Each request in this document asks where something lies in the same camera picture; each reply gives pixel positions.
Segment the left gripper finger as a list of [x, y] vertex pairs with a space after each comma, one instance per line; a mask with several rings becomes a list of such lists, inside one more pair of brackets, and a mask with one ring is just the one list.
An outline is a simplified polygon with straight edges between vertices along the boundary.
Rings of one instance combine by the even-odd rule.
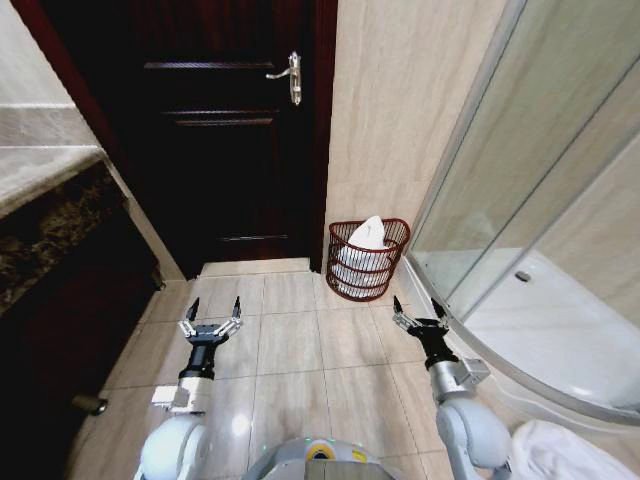
[[199, 302], [200, 299], [196, 298], [193, 304], [187, 309], [185, 319], [178, 322], [178, 327], [183, 332], [183, 335], [186, 339], [195, 338], [198, 335], [193, 322], [197, 316]]
[[218, 338], [228, 338], [234, 335], [241, 328], [241, 326], [242, 326], [241, 302], [240, 302], [240, 297], [237, 296], [232, 309], [231, 318], [227, 320], [224, 324], [219, 326], [214, 331], [214, 335]]

